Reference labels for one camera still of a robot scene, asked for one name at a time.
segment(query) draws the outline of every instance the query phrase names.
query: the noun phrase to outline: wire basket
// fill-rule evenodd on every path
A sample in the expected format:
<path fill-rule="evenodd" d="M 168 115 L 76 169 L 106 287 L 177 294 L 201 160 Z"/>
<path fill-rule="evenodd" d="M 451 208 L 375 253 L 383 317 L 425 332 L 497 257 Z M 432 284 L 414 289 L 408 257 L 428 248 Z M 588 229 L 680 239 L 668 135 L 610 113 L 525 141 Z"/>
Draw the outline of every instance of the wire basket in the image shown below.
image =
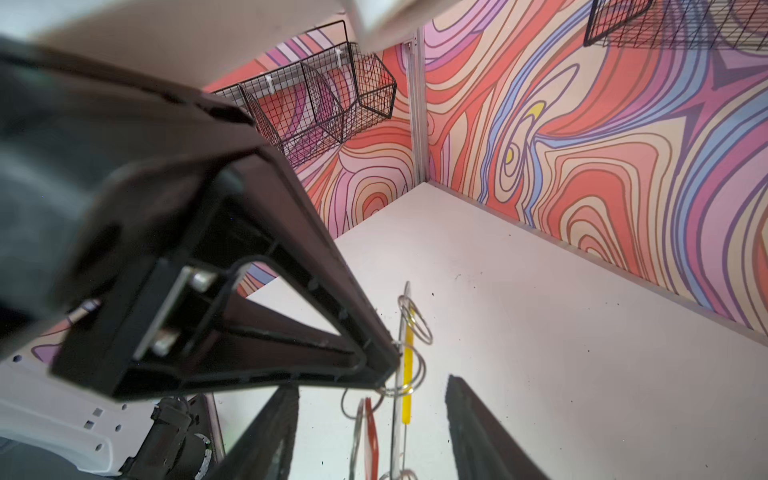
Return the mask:
<path fill-rule="evenodd" d="M 768 49 L 765 0 L 593 0 L 584 46 Z"/>
<path fill-rule="evenodd" d="M 338 22 L 321 25 L 325 28 Z M 347 40 L 214 94 L 248 110 L 292 167 L 392 118 L 397 83 L 381 59 Z"/>

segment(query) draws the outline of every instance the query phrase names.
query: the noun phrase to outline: white table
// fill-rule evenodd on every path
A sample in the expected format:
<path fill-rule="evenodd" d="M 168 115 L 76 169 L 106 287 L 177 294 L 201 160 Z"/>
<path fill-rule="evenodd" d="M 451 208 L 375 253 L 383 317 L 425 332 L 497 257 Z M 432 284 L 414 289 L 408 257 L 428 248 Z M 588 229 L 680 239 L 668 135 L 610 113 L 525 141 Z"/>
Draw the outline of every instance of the white table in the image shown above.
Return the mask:
<path fill-rule="evenodd" d="M 765 345 L 428 184 L 336 243 L 393 336 L 406 280 L 434 332 L 408 433 L 406 466 L 420 480 L 456 478 L 449 374 L 553 480 L 768 478 Z M 252 298 L 330 327 L 280 279 Z M 273 391 L 216 394 L 226 446 Z M 291 478 L 348 476 L 341 393 L 300 390 Z M 391 415 L 387 400 L 380 475 Z"/>

